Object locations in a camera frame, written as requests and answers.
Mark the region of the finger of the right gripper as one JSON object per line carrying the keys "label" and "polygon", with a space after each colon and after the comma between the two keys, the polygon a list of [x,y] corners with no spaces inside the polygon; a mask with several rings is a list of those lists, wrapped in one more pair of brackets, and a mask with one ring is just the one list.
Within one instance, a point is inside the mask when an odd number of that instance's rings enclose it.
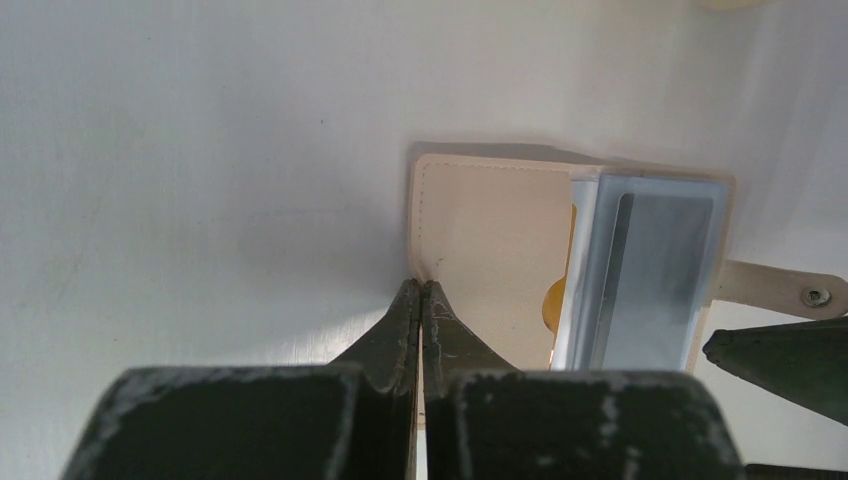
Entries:
{"label": "finger of the right gripper", "polygon": [[847,318],[715,331],[702,347],[725,372],[847,423]]}

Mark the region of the gold VIP card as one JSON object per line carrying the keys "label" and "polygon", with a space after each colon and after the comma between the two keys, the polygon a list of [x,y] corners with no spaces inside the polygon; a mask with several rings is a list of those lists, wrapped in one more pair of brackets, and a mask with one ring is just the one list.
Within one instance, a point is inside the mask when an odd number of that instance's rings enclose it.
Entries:
{"label": "gold VIP card", "polygon": [[563,309],[564,296],[566,292],[566,285],[570,271],[570,263],[572,258],[572,249],[574,243],[574,234],[576,230],[576,223],[578,217],[578,208],[576,204],[571,205],[571,223],[569,230],[569,240],[567,245],[567,256],[565,262],[565,269],[563,276],[554,282],[549,289],[547,290],[542,307],[542,319],[547,327],[547,329],[553,334],[554,337],[557,337],[559,331],[559,324],[561,313]]}

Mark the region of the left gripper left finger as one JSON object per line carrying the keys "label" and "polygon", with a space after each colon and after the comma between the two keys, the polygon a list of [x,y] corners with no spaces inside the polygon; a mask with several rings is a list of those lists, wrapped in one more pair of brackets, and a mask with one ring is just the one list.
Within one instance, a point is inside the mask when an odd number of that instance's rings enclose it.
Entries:
{"label": "left gripper left finger", "polygon": [[161,366],[120,375],[67,479],[410,479],[422,287],[331,362]]}

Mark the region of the beige card holder wallet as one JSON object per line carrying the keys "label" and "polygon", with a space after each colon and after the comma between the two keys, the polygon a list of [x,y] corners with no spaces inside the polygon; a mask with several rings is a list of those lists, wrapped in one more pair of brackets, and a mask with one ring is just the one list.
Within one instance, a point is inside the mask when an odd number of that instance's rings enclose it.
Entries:
{"label": "beige card holder wallet", "polygon": [[[581,155],[566,161],[420,156],[410,182],[412,269],[419,279],[440,283],[459,318],[512,365],[593,369],[616,212],[626,193],[713,202],[699,302],[677,371],[693,369],[716,300],[811,320],[846,313],[847,284],[840,277],[726,257],[735,195],[731,175]],[[578,217],[554,337],[541,307],[549,287],[564,274],[572,204]]]}

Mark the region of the grey card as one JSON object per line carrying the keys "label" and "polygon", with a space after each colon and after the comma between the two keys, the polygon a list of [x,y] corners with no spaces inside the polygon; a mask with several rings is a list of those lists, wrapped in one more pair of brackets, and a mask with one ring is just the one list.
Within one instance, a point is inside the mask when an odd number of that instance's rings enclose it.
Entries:
{"label": "grey card", "polygon": [[712,213],[709,198],[620,197],[591,368],[682,368]]}

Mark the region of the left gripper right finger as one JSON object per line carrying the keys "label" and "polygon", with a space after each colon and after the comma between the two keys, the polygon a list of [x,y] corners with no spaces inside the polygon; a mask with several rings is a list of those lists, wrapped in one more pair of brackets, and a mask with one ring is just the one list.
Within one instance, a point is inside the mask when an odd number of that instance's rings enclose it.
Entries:
{"label": "left gripper right finger", "polygon": [[433,479],[741,479],[720,409],[674,371],[522,371],[422,289]]}

